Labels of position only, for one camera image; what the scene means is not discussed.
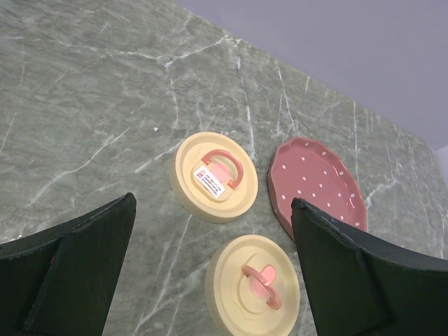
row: sticker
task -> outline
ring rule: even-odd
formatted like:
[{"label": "sticker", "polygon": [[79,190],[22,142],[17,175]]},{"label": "sticker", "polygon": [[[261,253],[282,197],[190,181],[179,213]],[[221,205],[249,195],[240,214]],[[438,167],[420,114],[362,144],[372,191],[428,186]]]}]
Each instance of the sticker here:
[{"label": "sticker", "polygon": [[224,185],[205,167],[202,165],[193,176],[215,197],[221,196],[224,193]]}]

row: pink handle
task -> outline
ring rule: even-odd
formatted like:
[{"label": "pink handle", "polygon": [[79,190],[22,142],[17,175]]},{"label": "pink handle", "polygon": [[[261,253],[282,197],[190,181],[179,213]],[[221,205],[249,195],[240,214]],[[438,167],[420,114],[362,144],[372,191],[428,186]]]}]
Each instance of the pink handle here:
[{"label": "pink handle", "polygon": [[272,287],[272,284],[270,284],[263,275],[259,273],[255,268],[249,266],[249,265],[243,265],[241,267],[241,270],[243,271],[244,275],[246,277],[254,277],[269,293],[269,299],[267,300],[267,305],[273,310],[279,310],[281,308],[281,298],[279,297],[279,294],[275,291],[274,287]]},{"label": "pink handle", "polygon": [[237,179],[234,181],[230,180],[228,183],[228,185],[229,185],[229,187],[231,187],[231,189],[235,189],[241,183],[241,181],[243,179],[243,175],[244,175],[243,165],[232,154],[230,154],[230,152],[227,152],[226,150],[223,150],[223,149],[210,150],[206,155],[204,155],[204,157],[202,158],[202,161],[206,165],[210,165],[211,157],[213,157],[213,156],[223,156],[224,158],[229,159],[235,165],[235,167],[237,168]]}]

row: black object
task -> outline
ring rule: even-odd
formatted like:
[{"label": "black object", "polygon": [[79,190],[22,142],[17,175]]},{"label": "black object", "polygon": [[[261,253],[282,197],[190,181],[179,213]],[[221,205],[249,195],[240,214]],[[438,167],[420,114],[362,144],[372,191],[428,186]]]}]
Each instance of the black object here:
[{"label": "black object", "polygon": [[133,194],[0,245],[0,335],[101,335],[134,226]]},{"label": "black object", "polygon": [[295,245],[320,336],[448,335],[448,261],[294,199]]}]

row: yellow lid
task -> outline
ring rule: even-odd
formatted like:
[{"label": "yellow lid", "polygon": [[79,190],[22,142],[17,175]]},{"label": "yellow lid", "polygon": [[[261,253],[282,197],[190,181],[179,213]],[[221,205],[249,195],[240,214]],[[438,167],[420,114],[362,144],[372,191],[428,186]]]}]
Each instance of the yellow lid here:
[{"label": "yellow lid", "polygon": [[229,336],[287,336],[300,306],[299,281],[288,256],[254,234],[217,250],[206,271],[205,297],[217,329]]},{"label": "yellow lid", "polygon": [[252,206],[257,173],[244,149],[226,136],[200,132],[189,136],[174,155],[171,187],[196,217],[224,223]]}]

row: pink plate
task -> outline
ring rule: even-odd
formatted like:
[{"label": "pink plate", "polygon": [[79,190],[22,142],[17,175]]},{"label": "pink plate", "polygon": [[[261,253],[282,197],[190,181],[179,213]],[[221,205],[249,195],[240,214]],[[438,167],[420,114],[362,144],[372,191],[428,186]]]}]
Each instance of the pink plate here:
[{"label": "pink plate", "polygon": [[358,185],[342,161],[322,143],[297,136],[280,145],[267,175],[267,187],[274,213],[292,239],[294,197],[367,230],[367,209]]}]

